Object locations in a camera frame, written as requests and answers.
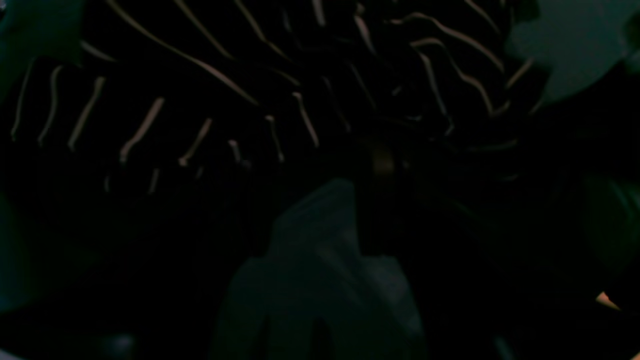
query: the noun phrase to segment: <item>black and white striped cloth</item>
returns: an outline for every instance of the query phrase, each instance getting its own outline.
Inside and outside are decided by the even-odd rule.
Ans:
[[[544,75],[509,59],[513,0],[89,0],[81,65],[38,58],[7,141],[95,160],[154,193],[227,163],[269,170],[375,116],[469,153],[517,146]]]

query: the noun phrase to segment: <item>striped fabric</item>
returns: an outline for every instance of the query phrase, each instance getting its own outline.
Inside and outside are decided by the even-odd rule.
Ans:
[[[508,151],[545,79],[504,55],[515,6],[89,0],[82,65],[35,59],[2,125],[8,141],[95,160],[105,192],[135,194],[233,163],[273,170],[379,116],[461,152]]]

